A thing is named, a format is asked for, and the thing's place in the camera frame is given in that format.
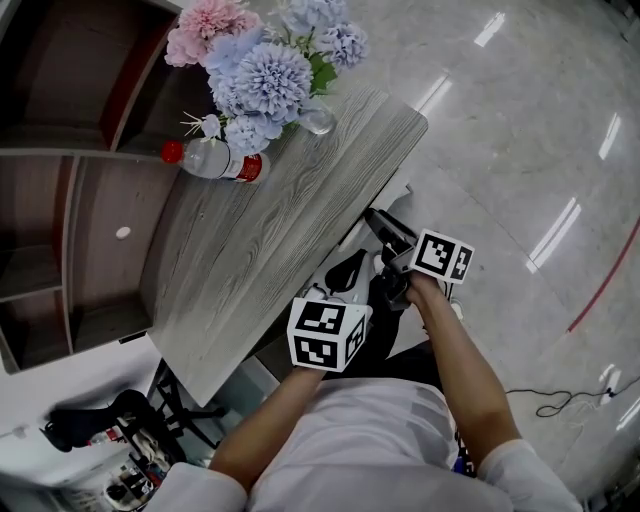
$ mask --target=black pants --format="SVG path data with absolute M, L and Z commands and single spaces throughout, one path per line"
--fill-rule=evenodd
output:
M 389 309 L 377 276 L 369 285 L 369 306 L 373 308 L 372 325 L 364 345 L 342 373 L 328 372 L 325 379 L 386 377 L 421 382 L 442 391 L 436 360 L 427 342 L 387 359 L 396 341 L 403 311 Z

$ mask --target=hand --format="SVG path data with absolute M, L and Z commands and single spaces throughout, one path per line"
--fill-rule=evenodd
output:
M 411 286 L 407 290 L 407 300 L 415 304 L 418 309 L 435 297 L 443 295 L 438 281 L 422 272 L 412 272 L 409 280 Z
M 307 375 L 308 379 L 317 379 L 321 381 L 327 373 L 327 370 L 319 370 L 317 368 L 307 368 L 306 366 L 294 366 L 291 373 L 296 375 Z

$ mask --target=gray wood grain tabletop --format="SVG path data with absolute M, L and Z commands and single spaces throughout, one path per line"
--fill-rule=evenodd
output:
M 329 98 L 337 128 L 292 130 L 259 186 L 178 175 L 142 277 L 149 332 L 205 405 L 427 130 L 371 86 Z

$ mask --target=plastic water bottle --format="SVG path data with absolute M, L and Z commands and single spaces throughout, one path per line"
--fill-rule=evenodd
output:
M 225 142 L 219 140 L 215 144 L 200 139 L 187 144 L 167 141 L 162 148 L 162 160 L 168 164 L 179 164 L 198 178 L 256 184 L 265 180 L 271 167 L 264 153 L 245 157 L 235 155 Z

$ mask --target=marble floor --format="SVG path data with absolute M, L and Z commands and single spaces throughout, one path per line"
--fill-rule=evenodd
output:
M 640 37 L 620 37 L 622 13 L 602 0 L 350 5 L 372 46 L 354 74 L 430 123 L 404 164 L 414 193 L 391 213 L 476 248 L 454 295 L 505 387 L 599 392 L 610 365 L 621 383 L 640 375 L 640 241 L 567 333 L 640 214 Z M 477 44 L 494 18 L 502 25 Z M 419 341 L 416 322 L 406 315 L 403 347 Z M 535 416 L 540 397 L 510 400 L 523 436 L 586 497 L 636 453 L 640 415 L 619 425 L 639 396 L 640 383 L 603 407 L 578 403 L 551 419 Z

